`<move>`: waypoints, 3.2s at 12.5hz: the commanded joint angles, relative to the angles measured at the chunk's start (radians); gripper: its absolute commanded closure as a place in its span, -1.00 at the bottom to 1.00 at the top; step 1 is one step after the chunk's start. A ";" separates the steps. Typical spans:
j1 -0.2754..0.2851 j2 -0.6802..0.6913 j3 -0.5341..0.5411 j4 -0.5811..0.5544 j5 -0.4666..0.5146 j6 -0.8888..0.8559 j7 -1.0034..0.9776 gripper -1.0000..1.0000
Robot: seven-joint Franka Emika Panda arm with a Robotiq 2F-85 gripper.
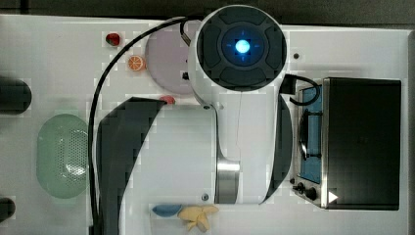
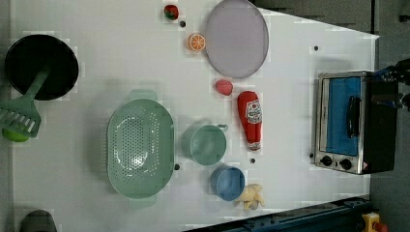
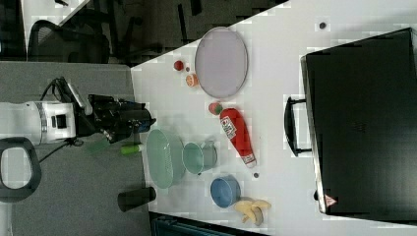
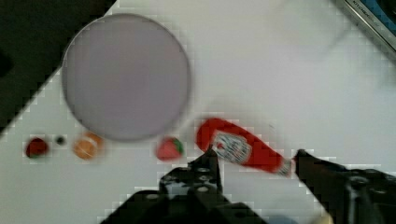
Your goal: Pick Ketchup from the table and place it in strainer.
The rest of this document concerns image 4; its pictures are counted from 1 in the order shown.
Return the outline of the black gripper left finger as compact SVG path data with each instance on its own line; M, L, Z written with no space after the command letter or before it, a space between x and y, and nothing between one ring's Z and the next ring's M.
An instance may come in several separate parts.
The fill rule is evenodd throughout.
M222 192L218 155L212 149L190 161L186 167L177 167L164 175L159 181L159 192L173 200L176 196L187 196L190 189L202 186Z

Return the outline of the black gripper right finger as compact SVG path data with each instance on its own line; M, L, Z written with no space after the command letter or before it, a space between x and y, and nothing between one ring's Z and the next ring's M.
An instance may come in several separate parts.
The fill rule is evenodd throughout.
M376 169L348 169L300 149L295 174L333 224L396 224L396 179Z

